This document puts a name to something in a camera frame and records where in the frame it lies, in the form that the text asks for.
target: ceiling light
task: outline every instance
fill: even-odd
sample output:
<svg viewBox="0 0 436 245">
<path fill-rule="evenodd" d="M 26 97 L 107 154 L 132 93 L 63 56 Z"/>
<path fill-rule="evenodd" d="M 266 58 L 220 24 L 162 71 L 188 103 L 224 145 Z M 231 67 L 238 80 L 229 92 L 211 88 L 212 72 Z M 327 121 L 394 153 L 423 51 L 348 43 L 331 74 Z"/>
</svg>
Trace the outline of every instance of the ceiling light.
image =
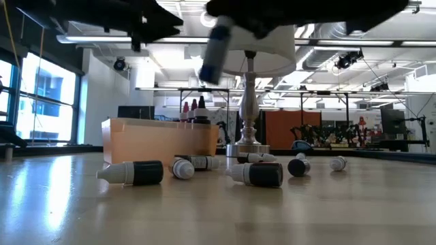
<svg viewBox="0 0 436 245">
<path fill-rule="evenodd" d="M 66 36 L 58 35 L 57 40 L 62 44 L 89 43 L 130 43 L 131 37 L 121 36 Z M 166 37 L 153 42 L 154 44 L 207 44 L 207 37 Z"/>
<path fill-rule="evenodd" d="M 390 46 L 393 41 L 377 41 L 377 40 L 320 40 L 318 45 L 353 45 L 353 46 Z"/>
<path fill-rule="evenodd" d="M 210 20 L 206 19 L 206 11 L 203 11 L 202 14 L 200 15 L 200 22 L 205 27 L 209 27 L 209 28 L 214 27 L 215 24 L 217 23 L 217 19 L 212 18 L 210 16 L 208 18 L 210 18 Z"/>
<path fill-rule="evenodd" d="M 178 91 L 178 88 L 135 88 L 140 91 Z"/>
<path fill-rule="evenodd" d="M 298 45 L 307 45 L 309 44 L 309 40 L 308 39 L 295 39 L 294 43 L 296 46 Z"/>
<path fill-rule="evenodd" d="M 314 50 L 320 51 L 360 51 L 360 48 L 346 48 L 346 47 L 313 47 Z"/>
<path fill-rule="evenodd" d="M 401 44 L 402 46 L 436 46 L 434 41 L 406 41 Z"/>
</svg>

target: dropper bottle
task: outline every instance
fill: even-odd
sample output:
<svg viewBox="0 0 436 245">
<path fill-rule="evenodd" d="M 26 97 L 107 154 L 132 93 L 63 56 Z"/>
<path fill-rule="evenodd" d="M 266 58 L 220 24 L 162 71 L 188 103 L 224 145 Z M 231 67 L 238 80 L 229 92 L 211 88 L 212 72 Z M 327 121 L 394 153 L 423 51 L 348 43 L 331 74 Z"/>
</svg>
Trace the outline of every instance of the dropper bottle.
<svg viewBox="0 0 436 245">
<path fill-rule="evenodd" d="M 189 123 L 192 123 L 192 120 L 194 120 L 194 119 L 196 118 L 196 116 L 194 116 L 194 113 L 193 113 L 193 111 L 194 111 L 195 109 L 197 109 L 197 99 L 194 99 L 194 100 L 192 101 L 192 104 L 191 104 L 191 110 L 188 111 L 188 113 L 187 113 L 187 115 L 188 115 L 188 122 L 189 122 Z"/>
<path fill-rule="evenodd" d="M 208 119 L 209 110 L 206 109 L 206 104 L 204 102 L 204 97 L 200 96 L 200 101 L 198 102 L 198 108 L 193 111 L 196 119 L 192 121 L 192 123 L 200 123 L 209 125 L 211 122 Z"/>
<path fill-rule="evenodd" d="M 187 102 L 185 102 L 184 106 L 183 106 L 183 112 L 180 113 L 180 121 L 185 123 L 188 121 L 188 111 L 189 111 L 189 105 Z"/>
</svg>

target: window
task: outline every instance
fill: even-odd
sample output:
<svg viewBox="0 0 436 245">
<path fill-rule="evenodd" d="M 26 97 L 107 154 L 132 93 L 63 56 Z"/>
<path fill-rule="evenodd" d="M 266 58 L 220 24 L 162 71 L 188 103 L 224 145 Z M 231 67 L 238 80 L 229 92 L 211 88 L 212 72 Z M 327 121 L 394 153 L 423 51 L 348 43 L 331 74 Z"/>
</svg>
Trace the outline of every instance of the window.
<svg viewBox="0 0 436 245">
<path fill-rule="evenodd" d="M 29 53 L 22 63 L 17 135 L 70 141 L 75 90 L 75 73 Z"/>
<path fill-rule="evenodd" d="M 40 58 L 34 54 L 23 60 L 20 90 L 72 105 L 76 74 L 44 59 L 38 71 L 39 64 Z"/>
<path fill-rule="evenodd" d="M 2 116 L 2 114 L 7 113 L 7 107 L 9 106 L 9 94 L 7 92 L 2 92 L 0 94 L 0 121 L 5 121 L 6 116 Z"/>
<path fill-rule="evenodd" d="M 0 80 L 4 87 L 9 87 L 11 84 L 11 74 L 12 65 L 0 61 Z M 9 106 L 9 93 L 5 90 L 0 94 L 0 121 L 5 121 L 7 119 L 6 114 L 8 113 Z"/>
<path fill-rule="evenodd" d="M 72 117 L 70 106 L 20 96 L 16 132 L 22 139 L 70 140 Z"/>
<path fill-rule="evenodd" d="M 3 86 L 9 87 L 11 84 L 11 73 L 12 73 L 12 65 L 5 62 L 0 61 L 0 76 L 1 82 Z"/>
</svg>

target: lamp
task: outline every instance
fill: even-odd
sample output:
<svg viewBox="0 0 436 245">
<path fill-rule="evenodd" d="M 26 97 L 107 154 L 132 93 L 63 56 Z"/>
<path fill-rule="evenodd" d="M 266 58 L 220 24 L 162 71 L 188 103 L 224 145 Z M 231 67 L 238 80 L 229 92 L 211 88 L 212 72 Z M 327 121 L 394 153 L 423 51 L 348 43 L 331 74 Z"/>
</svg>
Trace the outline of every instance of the lamp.
<svg viewBox="0 0 436 245">
<path fill-rule="evenodd" d="M 239 107 L 243 120 L 241 139 L 227 145 L 227 156 L 237 157 L 240 152 L 269 153 L 270 147 L 255 138 L 254 122 L 259 116 L 255 79 L 286 76 L 296 69 L 294 28 L 278 27 L 264 39 L 234 27 L 223 72 L 243 77 L 244 91 Z"/>
</svg>

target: fluorescent light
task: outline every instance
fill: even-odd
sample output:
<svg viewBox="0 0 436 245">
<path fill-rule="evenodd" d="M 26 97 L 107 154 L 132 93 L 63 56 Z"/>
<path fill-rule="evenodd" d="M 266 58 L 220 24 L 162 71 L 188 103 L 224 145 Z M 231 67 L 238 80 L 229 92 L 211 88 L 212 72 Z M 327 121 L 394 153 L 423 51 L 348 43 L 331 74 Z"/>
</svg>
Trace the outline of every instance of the fluorescent light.
<svg viewBox="0 0 436 245">
<path fill-rule="evenodd" d="M 377 40 L 319 40 L 317 44 L 319 45 L 354 45 L 354 46 L 390 46 L 393 41 L 377 41 Z"/>
<path fill-rule="evenodd" d="M 208 37 L 165 37 L 154 44 L 207 44 Z"/>
<path fill-rule="evenodd" d="M 177 88 L 136 88 L 141 91 L 178 91 Z"/>
<path fill-rule="evenodd" d="M 314 50 L 321 51 L 360 51 L 360 48 L 345 48 L 345 47 L 313 47 Z"/>
<path fill-rule="evenodd" d="M 230 91 L 230 92 L 244 92 L 243 89 L 234 89 L 234 88 L 229 89 L 229 91 Z M 254 91 L 257 92 L 257 93 L 263 93 L 263 92 L 266 92 L 265 89 L 256 89 L 256 90 L 254 90 Z"/>
<path fill-rule="evenodd" d="M 434 41 L 406 41 L 401 44 L 402 46 L 436 46 Z"/>
<path fill-rule="evenodd" d="M 58 35 L 57 39 L 63 44 L 81 44 L 93 42 L 131 42 L 131 37 L 119 36 L 65 36 Z"/>
<path fill-rule="evenodd" d="M 66 36 L 58 35 L 57 40 L 62 44 L 92 44 L 92 43 L 130 43 L 131 37 L 122 36 Z M 154 44 L 207 44 L 207 37 L 165 37 Z"/>
<path fill-rule="evenodd" d="M 168 109 L 179 109 L 180 108 L 179 105 L 163 105 L 162 107 L 163 108 L 168 108 Z M 216 110 L 218 110 L 218 109 L 227 109 L 227 107 L 225 107 L 225 106 L 223 106 L 223 107 L 219 107 L 219 106 L 206 106 L 206 109 L 210 109 L 210 110 L 216 109 Z M 230 110 L 239 110 L 239 107 L 237 107 L 237 106 L 230 106 L 229 109 Z"/>
<path fill-rule="evenodd" d="M 294 43 L 295 43 L 295 45 L 305 45 L 305 44 L 309 44 L 309 40 L 307 40 L 307 39 L 295 39 Z"/>
</svg>

